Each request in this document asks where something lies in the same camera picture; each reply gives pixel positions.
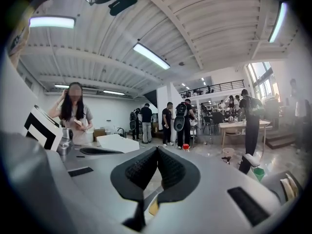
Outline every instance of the green object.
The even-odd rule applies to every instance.
[[[263,178],[263,176],[265,174],[264,170],[262,168],[258,168],[258,167],[253,169],[253,173],[257,177],[259,182],[261,181],[261,179]]]

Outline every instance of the black pants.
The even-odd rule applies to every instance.
[[[166,140],[169,142],[171,142],[171,126],[169,126],[169,128],[166,128],[165,125],[162,125],[162,129],[163,129],[163,137],[162,137],[162,143],[166,144]]]
[[[136,128],[132,130],[132,138],[135,138],[136,135],[136,139],[138,139],[138,132],[139,132],[138,121],[136,121]]]
[[[296,117],[294,130],[296,135],[296,148],[301,149],[303,142],[303,117]]]
[[[246,125],[246,138],[245,138],[245,147],[246,153],[251,156],[254,155],[255,148],[257,146],[259,134],[259,120],[253,122],[252,124]]]
[[[190,136],[191,136],[191,124],[190,120],[187,118],[185,119],[184,126],[180,132],[177,133],[177,145],[182,147],[183,146],[183,132],[185,134],[184,143],[190,145]]]

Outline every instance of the railing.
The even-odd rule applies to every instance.
[[[227,91],[232,89],[241,88],[243,89],[245,87],[244,80],[235,80],[231,82],[225,82],[221,84],[215,84],[211,86],[196,88],[184,92],[180,92],[181,96],[183,98],[189,98],[193,96],[201,96],[205,94],[212,94],[215,92],[221,92],[221,91]]]

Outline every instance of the fluorescent light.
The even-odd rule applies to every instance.
[[[272,31],[272,34],[271,34],[271,36],[269,38],[269,42],[270,43],[275,41],[275,39],[277,37],[277,34],[278,34],[279,30],[281,29],[281,26],[283,24],[286,12],[287,12],[287,4],[283,2],[280,5],[279,14],[278,14],[278,18],[277,18],[277,23],[276,23],[276,25],[275,25],[275,27],[274,27],[274,29]]]
[[[114,94],[114,95],[121,95],[121,96],[125,95],[124,93],[119,93],[119,92],[114,92],[114,91],[107,91],[107,90],[104,90],[103,92],[107,93],[107,94]]]
[[[30,18],[29,27],[62,27],[73,29],[75,20],[63,17],[34,17]]]
[[[170,65],[166,63],[163,59],[161,59],[158,55],[154,54],[151,50],[144,47],[142,44],[137,43],[136,46],[133,48],[135,51],[139,52],[141,55],[144,55],[149,60],[153,61],[154,63],[158,64],[163,69],[170,68]]]
[[[55,86],[56,88],[65,88],[65,89],[69,88],[68,85],[57,85],[57,84],[55,84],[54,86]]]

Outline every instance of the jeans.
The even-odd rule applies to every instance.
[[[166,144],[166,140],[169,142],[171,142],[171,126],[169,126],[169,128],[166,128],[165,125],[162,125],[162,129],[163,129],[163,137],[162,137],[162,143]]]
[[[246,138],[245,138],[245,147],[246,153],[251,156],[254,155],[255,148],[257,146],[259,134],[259,121],[253,122],[252,124],[246,125]]]
[[[152,133],[151,133],[151,123],[143,122],[143,142],[151,142],[152,141]]]
[[[136,135],[136,139],[138,139],[138,132],[139,132],[139,122],[136,121],[136,128],[132,131],[132,138],[134,139],[135,138],[135,135]]]
[[[296,135],[296,148],[301,149],[303,142],[303,117],[296,117],[294,130]]]
[[[184,142],[185,144],[190,145],[190,136],[191,136],[191,124],[188,118],[185,119],[184,126],[180,132],[177,133],[177,145],[182,147],[183,146],[183,132],[185,134]]]

